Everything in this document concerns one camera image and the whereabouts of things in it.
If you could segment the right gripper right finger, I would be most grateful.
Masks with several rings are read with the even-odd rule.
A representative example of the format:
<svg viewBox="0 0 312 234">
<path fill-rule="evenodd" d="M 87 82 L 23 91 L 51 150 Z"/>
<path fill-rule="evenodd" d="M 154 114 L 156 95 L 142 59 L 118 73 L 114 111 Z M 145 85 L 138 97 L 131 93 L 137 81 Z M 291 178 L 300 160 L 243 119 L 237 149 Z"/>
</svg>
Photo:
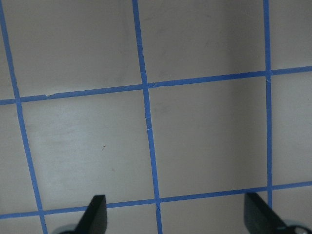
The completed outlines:
<svg viewBox="0 0 312 234">
<path fill-rule="evenodd" d="M 287 225 L 257 193 L 244 195 L 244 224 L 250 234 L 286 234 Z"/>
</svg>

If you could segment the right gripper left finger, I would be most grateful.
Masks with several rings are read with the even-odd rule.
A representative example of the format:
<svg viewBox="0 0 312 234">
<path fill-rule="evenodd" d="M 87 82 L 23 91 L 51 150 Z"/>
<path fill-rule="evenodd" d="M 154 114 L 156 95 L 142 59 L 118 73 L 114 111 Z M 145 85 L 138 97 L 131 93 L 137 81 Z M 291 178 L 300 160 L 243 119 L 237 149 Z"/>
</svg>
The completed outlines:
<svg viewBox="0 0 312 234">
<path fill-rule="evenodd" d="M 107 230 L 107 207 L 105 195 L 95 195 L 78 225 L 75 234 L 104 234 Z"/>
</svg>

